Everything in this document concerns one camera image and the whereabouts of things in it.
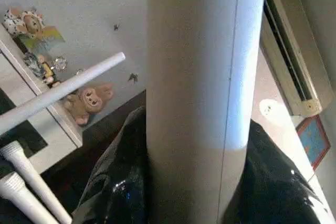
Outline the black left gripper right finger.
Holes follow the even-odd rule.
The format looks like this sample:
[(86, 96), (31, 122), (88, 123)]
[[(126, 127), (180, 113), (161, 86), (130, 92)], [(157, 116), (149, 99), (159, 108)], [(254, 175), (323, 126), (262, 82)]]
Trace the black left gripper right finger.
[(250, 122), (244, 170), (224, 223), (334, 223), (314, 189), (264, 128)]

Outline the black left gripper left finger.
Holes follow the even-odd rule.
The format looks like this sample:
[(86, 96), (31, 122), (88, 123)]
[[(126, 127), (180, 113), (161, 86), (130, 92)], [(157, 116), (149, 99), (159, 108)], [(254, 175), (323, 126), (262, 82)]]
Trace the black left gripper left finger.
[(146, 110), (139, 107), (97, 160), (73, 223), (147, 223)]

